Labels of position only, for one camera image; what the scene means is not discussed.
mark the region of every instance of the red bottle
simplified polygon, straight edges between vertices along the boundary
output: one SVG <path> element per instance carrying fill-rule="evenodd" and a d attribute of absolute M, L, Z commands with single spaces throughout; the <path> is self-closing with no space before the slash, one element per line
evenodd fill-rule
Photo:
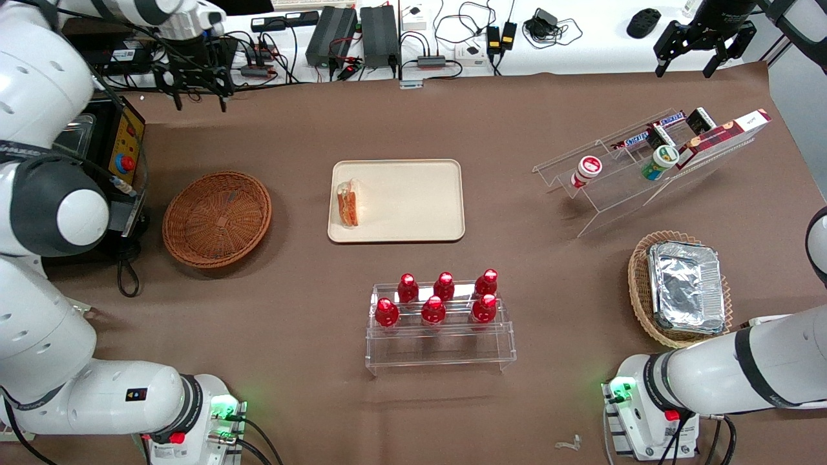
<path fill-rule="evenodd" d="M 433 283 L 433 294 L 443 302 L 454 298 L 454 277 L 451 273 L 444 271 L 439 275 L 437 282 Z"/>
<path fill-rule="evenodd" d="M 471 307 L 471 314 L 468 315 L 469 323 L 491 323 L 497 316 L 497 298 L 492 294 L 486 294 L 474 302 Z"/>
<path fill-rule="evenodd" d="M 422 324 L 423 326 L 437 326 L 442 324 L 444 319 L 445 305 L 442 303 L 442 299 L 432 295 L 422 306 Z"/>
<path fill-rule="evenodd" d="M 373 317 L 381 326 L 390 328 L 399 321 L 399 308 L 389 299 L 382 297 L 376 303 L 376 313 Z"/>
<path fill-rule="evenodd" d="M 497 270 L 488 269 L 474 284 L 474 292 L 477 295 L 496 294 L 497 293 Z"/>
<path fill-rule="evenodd" d="M 401 304 L 419 300 L 419 285 L 416 284 L 414 275 L 410 273 L 402 275 L 402 279 L 399 280 L 399 285 L 396 286 L 396 293 L 399 294 L 399 302 Z"/>

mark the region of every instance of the wicker basket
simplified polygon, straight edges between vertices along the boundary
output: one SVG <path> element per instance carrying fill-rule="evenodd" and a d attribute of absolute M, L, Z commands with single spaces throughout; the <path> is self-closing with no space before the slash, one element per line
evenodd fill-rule
<path fill-rule="evenodd" d="M 634 248 L 632 257 L 629 258 L 629 296 L 632 298 L 634 316 L 638 318 L 643 329 L 650 336 L 670 348 L 685 348 L 694 343 L 712 339 L 715 335 L 663 329 L 655 323 L 652 307 L 652 287 L 649 284 L 648 250 L 650 246 L 665 241 L 703 245 L 694 237 L 676 231 L 658 231 L 644 237 Z M 721 334 L 726 334 L 732 328 L 732 300 L 729 298 L 729 285 L 723 276 L 721 276 L 721 287 L 724 292 L 724 308 L 726 311 L 726 325 Z"/>
<path fill-rule="evenodd" d="M 264 237 L 273 207 L 267 188 L 236 171 L 196 180 L 164 215 L 164 245 L 178 261 L 218 268 L 241 259 Z"/>

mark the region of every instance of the power supply box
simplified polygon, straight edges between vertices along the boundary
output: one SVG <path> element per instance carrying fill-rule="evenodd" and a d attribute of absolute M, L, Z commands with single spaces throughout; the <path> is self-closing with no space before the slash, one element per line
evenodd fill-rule
<path fill-rule="evenodd" d="M 394 7 L 363 7 L 359 14 L 365 66 L 379 68 L 399 65 L 399 33 L 396 31 Z"/>
<path fill-rule="evenodd" d="M 325 7 L 318 19 L 313 37 L 310 38 L 307 52 L 304 56 L 308 65 L 327 67 L 331 58 L 347 56 L 351 48 L 351 41 L 339 39 L 352 38 L 356 33 L 356 10 L 353 8 Z M 336 58 L 338 67 L 342 66 L 342 59 Z"/>

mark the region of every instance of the clear acrylic stand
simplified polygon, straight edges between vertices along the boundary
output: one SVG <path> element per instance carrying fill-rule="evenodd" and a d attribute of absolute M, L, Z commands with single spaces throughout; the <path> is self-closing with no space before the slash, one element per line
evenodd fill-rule
<path fill-rule="evenodd" d="M 365 367 L 379 369 L 427 365 L 497 363 L 500 370 L 517 360 L 514 329 L 502 297 L 497 293 L 497 315 L 487 324 L 468 323 L 474 302 L 474 281 L 455 281 L 454 299 L 445 303 L 447 315 L 436 328 L 422 326 L 420 311 L 433 295 L 433 283 L 419 283 L 418 302 L 401 304 L 397 284 L 373 286 L 367 321 Z M 374 319 L 376 303 L 386 297 L 399 306 L 399 322 L 383 328 Z"/>
<path fill-rule="evenodd" d="M 587 223 L 577 234 L 578 237 L 650 204 L 657 196 L 670 194 L 689 183 L 704 179 L 729 159 L 726 155 L 754 140 L 750 138 L 736 146 L 720 151 L 713 150 L 694 165 L 689 165 L 683 170 L 672 168 L 659 180 L 647 180 L 641 174 L 641 170 L 652 157 L 653 149 L 645 141 L 629 148 L 614 147 L 622 141 L 646 132 L 650 123 L 661 121 L 676 113 L 674 109 L 669 108 L 563 156 L 534 166 L 532 172 L 540 174 L 547 187 L 553 188 L 560 184 L 571 199 L 579 200 L 592 212 L 587 215 Z M 678 148 L 696 136 L 686 120 L 677 122 L 666 130 Z M 589 181 L 588 185 L 575 189 L 571 185 L 571 175 L 578 161 L 584 156 L 599 158 L 603 170 Z"/>

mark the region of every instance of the brown tablecloth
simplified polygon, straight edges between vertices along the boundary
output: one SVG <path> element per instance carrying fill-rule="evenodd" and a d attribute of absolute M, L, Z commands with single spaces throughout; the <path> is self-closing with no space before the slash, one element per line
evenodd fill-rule
<path fill-rule="evenodd" d="M 689 233 L 718 250 L 736 323 L 827 302 L 803 240 L 824 201 L 770 99 L 761 64 L 713 79 L 700 72 L 663 79 L 536 75 L 428 81 L 406 91 L 392 81 L 306 85 L 239 94 L 225 114 L 213 97 L 198 104 L 185 98 L 180 113 L 161 95 L 131 100 L 151 123 L 153 224 L 135 264 L 143 293 L 121 297 L 113 266 L 50 274 L 68 296 L 102 310 L 93 321 L 97 357 L 220 376 L 250 401 L 250 418 L 270 432 L 288 465 L 604 463 L 600 382 L 630 355 L 666 350 L 634 318 L 626 284 L 629 254 L 652 231 Z M 671 202 L 575 239 L 582 218 L 572 217 L 564 193 L 548 194 L 531 168 L 665 108 L 697 106 L 719 122 L 756 108 L 774 121 Z M 462 166 L 462 240 L 328 240 L 338 161 L 443 157 Z M 225 169 L 262 180 L 275 212 L 248 260 L 205 274 L 166 253 L 160 223 L 183 187 Z M 514 320 L 515 364 L 502 374 L 449 367 L 376 379 L 365 369 L 374 283 L 404 272 L 433 279 L 445 269 L 473 279 L 489 266 L 500 272 Z M 823 417 L 737 417 L 735 462 L 823 461 Z M 714 428 L 701 428 L 705 456 Z M 583 438 L 579 452 L 553 447 L 574 434 Z M 141 463 L 123 436 L 40 437 L 35 444 L 62 465 Z M 0 445 L 0 458 L 37 463 L 11 444 Z"/>

